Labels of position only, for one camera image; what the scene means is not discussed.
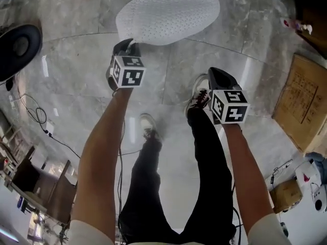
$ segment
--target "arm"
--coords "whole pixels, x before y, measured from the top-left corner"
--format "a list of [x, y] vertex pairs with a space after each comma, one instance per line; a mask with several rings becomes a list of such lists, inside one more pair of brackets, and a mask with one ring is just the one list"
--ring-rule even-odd
[[86, 141], [78, 169], [72, 219], [115, 240], [114, 176], [131, 89], [117, 91]]
[[223, 125], [229, 146], [236, 195], [246, 234], [252, 226], [272, 214], [268, 190], [239, 125]]

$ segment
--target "marble floor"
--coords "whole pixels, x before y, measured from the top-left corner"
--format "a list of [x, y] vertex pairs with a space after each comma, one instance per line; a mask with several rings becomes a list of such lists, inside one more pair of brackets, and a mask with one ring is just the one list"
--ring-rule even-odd
[[[113, 46], [119, 38], [115, 16], [131, 0], [13, 0], [0, 10], [0, 23], [39, 22], [43, 32], [40, 54], [19, 75], [19, 88], [32, 96], [54, 125], [54, 136], [79, 155], [92, 128], [111, 100], [105, 81]], [[141, 45], [148, 67], [142, 88], [133, 92], [126, 114], [122, 152], [139, 150], [143, 137], [138, 116], [150, 113], [165, 141], [160, 153], [160, 197], [172, 228], [182, 229], [195, 205], [199, 172], [194, 143], [183, 108], [192, 84], [211, 66], [232, 74], [247, 90], [251, 111], [242, 127], [265, 177], [273, 169], [301, 154], [271, 119], [288, 76], [294, 53], [326, 65], [318, 53], [280, 17], [294, 16], [292, 0], [219, 0], [217, 20], [202, 32], [167, 46]], [[0, 87], [0, 108], [41, 150], [45, 159], [65, 162], [75, 169], [79, 159], [69, 149], [46, 137], [20, 102], [12, 109], [9, 95]], [[35, 103], [27, 99], [27, 105]], [[221, 140], [230, 164], [221, 128]], [[123, 202], [131, 169], [138, 154], [124, 156]]]

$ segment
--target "white sneaker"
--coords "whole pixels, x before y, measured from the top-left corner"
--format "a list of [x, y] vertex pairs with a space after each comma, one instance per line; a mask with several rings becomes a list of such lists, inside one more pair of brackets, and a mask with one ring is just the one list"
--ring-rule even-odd
[[143, 130], [143, 137], [148, 140], [151, 137], [155, 137], [159, 142], [162, 142], [162, 138], [157, 132], [155, 120], [148, 113], [143, 113], [139, 116], [139, 122]]
[[196, 79], [193, 85], [192, 94], [193, 96], [191, 100], [184, 109], [185, 115], [187, 115], [188, 110], [191, 108], [204, 109], [208, 105], [208, 102], [210, 101], [208, 75], [203, 74]]

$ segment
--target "fiducial marker cube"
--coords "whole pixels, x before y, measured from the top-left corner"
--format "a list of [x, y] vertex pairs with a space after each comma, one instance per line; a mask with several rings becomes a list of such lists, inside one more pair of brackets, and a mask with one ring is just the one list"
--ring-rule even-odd
[[141, 57], [115, 56], [110, 70], [118, 88], [141, 87], [146, 68]]
[[211, 110], [222, 124], [243, 124], [250, 109], [242, 90], [213, 90]]

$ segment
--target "round speaker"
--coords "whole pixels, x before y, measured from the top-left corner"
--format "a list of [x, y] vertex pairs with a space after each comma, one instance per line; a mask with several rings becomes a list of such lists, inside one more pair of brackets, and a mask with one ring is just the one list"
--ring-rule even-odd
[[42, 46], [42, 33], [37, 26], [23, 24], [0, 36], [0, 82], [28, 65]]

